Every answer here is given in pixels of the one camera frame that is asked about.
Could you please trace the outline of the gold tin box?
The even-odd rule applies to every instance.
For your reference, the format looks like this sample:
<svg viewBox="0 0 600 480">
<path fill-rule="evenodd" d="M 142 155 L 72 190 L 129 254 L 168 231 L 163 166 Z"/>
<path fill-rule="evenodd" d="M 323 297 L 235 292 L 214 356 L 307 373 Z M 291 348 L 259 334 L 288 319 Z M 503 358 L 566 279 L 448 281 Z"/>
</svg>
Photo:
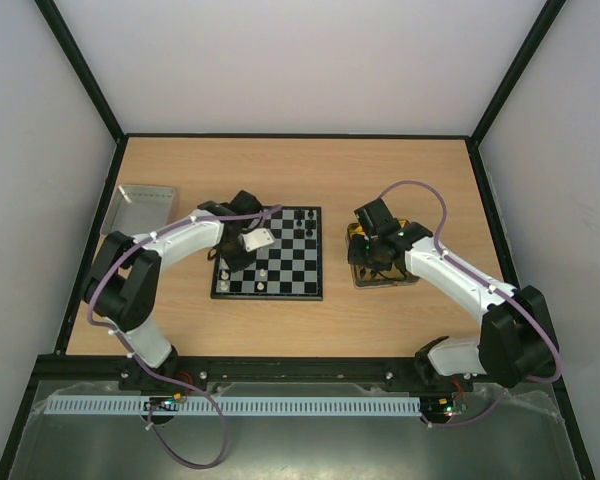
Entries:
<svg viewBox="0 0 600 480">
<path fill-rule="evenodd" d="M 416 284 L 419 278 L 400 270 L 378 237 L 369 237 L 359 223 L 346 228 L 347 262 L 358 289 Z"/>
</svg>

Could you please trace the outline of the black silver chess board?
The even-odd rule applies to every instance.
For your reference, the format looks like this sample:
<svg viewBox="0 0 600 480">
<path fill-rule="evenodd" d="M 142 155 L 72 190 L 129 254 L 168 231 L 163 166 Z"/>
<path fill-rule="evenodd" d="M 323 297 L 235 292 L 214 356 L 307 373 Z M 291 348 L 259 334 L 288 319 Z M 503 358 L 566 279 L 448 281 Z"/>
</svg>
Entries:
<svg viewBox="0 0 600 480">
<path fill-rule="evenodd" d="M 259 249 L 256 261 L 231 273 L 220 257 L 215 259 L 210 297 L 215 300 L 323 299 L 322 209 L 319 206 L 284 206 L 266 219 L 276 241 Z M 266 278 L 259 277 L 265 269 Z M 265 292 L 256 284 L 266 283 Z"/>
</svg>

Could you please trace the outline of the silver tin lid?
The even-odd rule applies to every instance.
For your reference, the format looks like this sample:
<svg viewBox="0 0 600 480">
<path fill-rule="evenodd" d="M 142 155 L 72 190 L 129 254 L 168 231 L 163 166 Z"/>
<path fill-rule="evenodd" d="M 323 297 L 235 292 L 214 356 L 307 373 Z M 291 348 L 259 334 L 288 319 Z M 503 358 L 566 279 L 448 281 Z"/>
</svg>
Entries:
<svg viewBox="0 0 600 480">
<path fill-rule="evenodd" d="M 171 222 L 177 203 L 176 189 L 166 186 L 123 184 L 115 188 L 100 234 L 120 231 L 146 233 Z"/>
</svg>

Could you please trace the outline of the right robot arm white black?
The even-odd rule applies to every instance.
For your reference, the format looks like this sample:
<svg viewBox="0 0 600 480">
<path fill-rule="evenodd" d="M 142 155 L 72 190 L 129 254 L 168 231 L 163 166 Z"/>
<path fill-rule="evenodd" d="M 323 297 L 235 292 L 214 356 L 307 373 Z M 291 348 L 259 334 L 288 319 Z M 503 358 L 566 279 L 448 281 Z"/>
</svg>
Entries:
<svg viewBox="0 0 600 480">
<path fill-rule="evenodd" d="M 416 354 L 416 379 L 435 392 L 459 374 L 486 375 L 511 388 L 523 380 L 554 381 L 558 346 L 543 294 L 487 276 L 450 252 L 417 222 L 401 222 L 375 199 L 355 210 L 360 232 L 348 240 L 348 263 L 377 273 L 397 270 L 422 279 L 461 306 L 479 325 L 474 338 L 440 337 Z"/>
</svg>

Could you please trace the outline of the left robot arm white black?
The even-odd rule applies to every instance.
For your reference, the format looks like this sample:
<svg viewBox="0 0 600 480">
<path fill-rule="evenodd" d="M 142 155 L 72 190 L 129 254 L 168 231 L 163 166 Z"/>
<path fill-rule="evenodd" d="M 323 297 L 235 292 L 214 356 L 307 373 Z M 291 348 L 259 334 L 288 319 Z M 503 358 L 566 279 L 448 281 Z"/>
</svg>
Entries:
<svg viewBox="0 0 600 480">
<path fill-rule="evenodd" d="M 239 262 L 255 253 L 244 237 L 259 228 L 268 211 L 241 190 L 229 202 L 206 201 L 189 215 L 147 233 L 108 234 L 82 287 L 90 325 L 107 328 L 127 351 L 151 369 L 160 368 L 175 348 L 151 318 L 160 275 L 206 249 L 223 247 Z"/>
</svg>

